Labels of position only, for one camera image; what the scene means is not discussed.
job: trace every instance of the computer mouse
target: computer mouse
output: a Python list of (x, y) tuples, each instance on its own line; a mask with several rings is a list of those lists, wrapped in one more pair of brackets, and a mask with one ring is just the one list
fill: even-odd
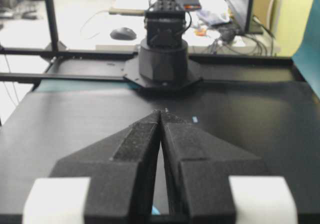
[(118, 29), (114, 29), (110, 33), (110, 37), (115, 40), (134, 40), (137, 38), (137, 34), (127, 27), (121, 27)]

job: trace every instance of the black cylindrical base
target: black cylindrical base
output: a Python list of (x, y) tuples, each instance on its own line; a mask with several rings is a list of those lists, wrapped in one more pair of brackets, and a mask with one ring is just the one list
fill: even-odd
[(153, 48), (147, 39), (141, 41), (139, 72), (156, 82), (181, 82), (188, 72), (188, 43), (182, 40), (182, 47), (175, 49)]

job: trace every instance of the black cable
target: black cable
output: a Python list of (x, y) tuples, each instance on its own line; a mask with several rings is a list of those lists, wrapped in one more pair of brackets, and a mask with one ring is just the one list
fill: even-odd
[(179, 36), (179, 35), (185, 33), (185, 32), (191, 27), (191, 25), (192, 25), (192, 17), (191, 17), (190, 12), (189, 12), (189, 11), (186, 11), (186, 13), (188, 13), (188, 15), (189, 15), (189, 17), (190, 17), (190, 23), (189, 23), (189, 25), (188, 25), (188, 27), (187, 27), (186, 29), (177, 32), (177, 33), (175, 34), (176, 36)]
[(228, 48), (230, 51), (232, 51), (232, 52), (234, 52), (234, 53), (236, 53), (236, 54), (239, 54), (239, 55), (241, 55), (241, 56), (249, 56), (249, 55), (253, 54), (253, 53), (256, 51), (256, 49), (258, 48), (258, 44), (255, 46), (255, 48), (254, 48), (251, 52), (247, 52), (247, 53), (238, 52), (238, 51), (232, 49), (228, 44), (223, 44), (223, 47), (226, 47), (226, 48)]
[[(5, 62), (6, 62), (6, 66), (8, 67), (9, 73), (12, 73), (11, 72), (11, 68), (10, 68), (10, 64), (9, 64), (9, 61), (8, 61), (8, 58), (7, 58), (6, 54), (4, 54), (4, 59), (5, 59)], [(14, 94), (15, 94), (16, 100), (19, 103), (20, 100), (19, 100), (17, 89), (16, 89), (16, 86), (15, 86), (14, 82), (12, 82), (12, 86), (13, 86), (13, 90), (14, 90)]]
[(268, 28), (265, 27), (265, 25), (263, 25), (262, 23), (258, 22), (257, 20), (253, 19), (253, 21), (258, 24), (259, 26), (261, 26), (271, 37), (271, 52), (270, 55), (273, 56), (274, 55), (274, 39), (276, 39), (275, 35), (271, 32), (271, 30), (269, 30)]
[(247, 35), (244, 35), (244, 37), (254, 41), (255, 43), (257, 43), (258, 45), (262, 46), (263, 49), (264, 49), (264, 52), (265, 52), (265, 55), (267, 56), (268, 55), (268, 49), (266, 47), (265, 44), (263, 44), (261, 41), (259, 41), (258, 39), (256, 39), (254, 36), (250, 37), (250, 36), (247, 36)]

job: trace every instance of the blue board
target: blue board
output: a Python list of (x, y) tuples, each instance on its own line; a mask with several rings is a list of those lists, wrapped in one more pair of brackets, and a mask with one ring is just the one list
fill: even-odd
[(320, 0), (313, 1), (302, 44), (292, 59), (320, 98)]

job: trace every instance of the mounting plate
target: mounting plate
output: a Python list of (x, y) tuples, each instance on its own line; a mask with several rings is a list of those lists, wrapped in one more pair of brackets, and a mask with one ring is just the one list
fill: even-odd
[(202, 80), (200, 64), (188, 60), (186, 79), (182, 82), (153, 81), (142, 76), (139, 72), (139, 57), (127, 60), (124, 67), (124, 78), (136, 83), (140, 87), (154, 91), (174, 92), (193, 85)]

